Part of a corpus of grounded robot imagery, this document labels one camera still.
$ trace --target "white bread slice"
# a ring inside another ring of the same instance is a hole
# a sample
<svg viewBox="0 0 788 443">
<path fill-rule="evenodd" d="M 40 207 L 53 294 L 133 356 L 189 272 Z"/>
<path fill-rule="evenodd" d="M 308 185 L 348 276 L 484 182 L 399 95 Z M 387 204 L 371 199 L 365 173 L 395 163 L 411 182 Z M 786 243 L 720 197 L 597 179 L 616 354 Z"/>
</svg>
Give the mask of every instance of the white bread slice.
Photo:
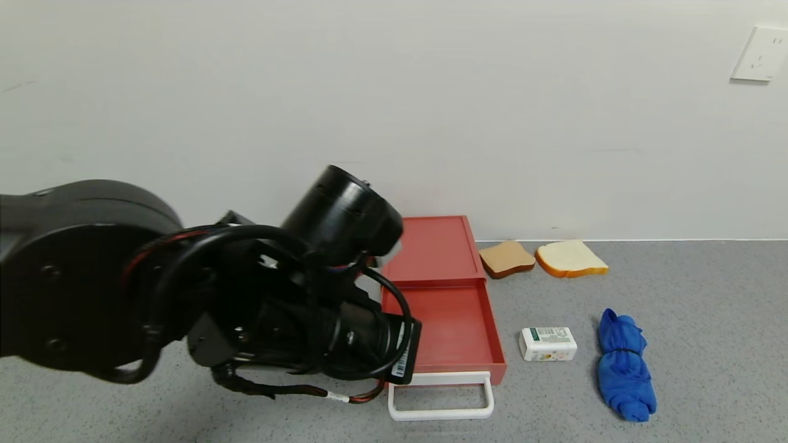
<svg viewBox="0 0 788 443">
<path fill-rule="evenodd" d="M 560 241 L 540 246 L 536 254 L 537 262 L 553 277 L 573 278 L 589 274 L 607 274 L 608 265 L 604 264 L 580 240 Z"/>
</svg>

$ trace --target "wall outlet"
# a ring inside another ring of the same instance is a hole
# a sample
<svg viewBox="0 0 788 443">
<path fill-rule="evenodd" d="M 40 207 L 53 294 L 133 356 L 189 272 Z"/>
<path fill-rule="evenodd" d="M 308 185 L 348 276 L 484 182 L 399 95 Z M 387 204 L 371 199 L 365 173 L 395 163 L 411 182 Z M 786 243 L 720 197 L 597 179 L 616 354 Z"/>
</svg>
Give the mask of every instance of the wall outlet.
<svg viewBox="0 0 788 443">
<path fill-rule="evenodd" d="M 788 54 L 788 29 L 753 29 L 730 78 L 771 81 Z"/>
</svg>

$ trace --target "blue cloth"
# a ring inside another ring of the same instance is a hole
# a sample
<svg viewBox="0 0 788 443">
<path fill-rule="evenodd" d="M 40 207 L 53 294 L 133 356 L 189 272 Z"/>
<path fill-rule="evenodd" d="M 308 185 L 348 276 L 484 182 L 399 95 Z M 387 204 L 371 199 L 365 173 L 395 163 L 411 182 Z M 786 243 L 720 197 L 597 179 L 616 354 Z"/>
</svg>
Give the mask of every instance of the blue cloth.
<svg viewBox="0 0 788 443">
<path fill-rule="evenodd" d="M 656 412 L 656 396 L 651 374 L 642 359 L 646 341 L 643 329 L 629 315 L 618 316 L 612 309 L 599 322 L 599 344 L 604 355 L 597 374 L 604 401 L 631 422 L 648 422 Z"/>
</svg>

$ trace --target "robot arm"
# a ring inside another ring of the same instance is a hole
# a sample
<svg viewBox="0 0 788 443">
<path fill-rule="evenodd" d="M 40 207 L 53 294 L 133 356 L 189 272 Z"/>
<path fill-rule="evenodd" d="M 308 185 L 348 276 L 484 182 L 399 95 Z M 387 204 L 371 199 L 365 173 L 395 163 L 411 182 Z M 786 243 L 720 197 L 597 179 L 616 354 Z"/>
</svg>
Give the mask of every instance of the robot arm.
<svg viewBox="0 0 788 443">
<path fill-rule="evenodd" d="M 2 195 L 0 356 L 132 384 L 186 337 L 193 360 L 242 393 L 327 395 L 251 383 L 236 375 L 243 366 L 407 384 L 421 324 L 368 267 L 402 226 L 366 182 L 335 166 L 281 227 L 230 212 L 182 229 L 158 197 L 115 181 Z M 403 315 L 383 313 L 355 285 L 361 274 L 385 286 Z M 403 363 L 398 376 L 392 367 Z"/>
</svg>

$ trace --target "red tray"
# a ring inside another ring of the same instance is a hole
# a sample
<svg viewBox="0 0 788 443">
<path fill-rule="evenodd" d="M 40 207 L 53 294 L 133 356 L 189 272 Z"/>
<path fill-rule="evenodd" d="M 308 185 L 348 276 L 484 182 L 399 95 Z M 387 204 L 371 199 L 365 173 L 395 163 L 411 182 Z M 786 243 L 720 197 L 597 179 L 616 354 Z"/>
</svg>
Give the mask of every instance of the red tray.
<svg viewBox="0 0 788 443">
<path fill-rule="evenodd" d="M 486 370 L 491 383 L 500 384 L 506 359 L 467 218 L 406 218 L 402 242 L 384 274 L 422 322 L 415 372 Z M 401 314 L 385 289 L 382 304 L 383 311 Z"/>
<path fill-rule="evenodd" d="M 404 225 L 402 251 L 383 267 L 389 280 L 409 285 L 487 279 L 468 217 L 411 217 Z"/>
</svg>

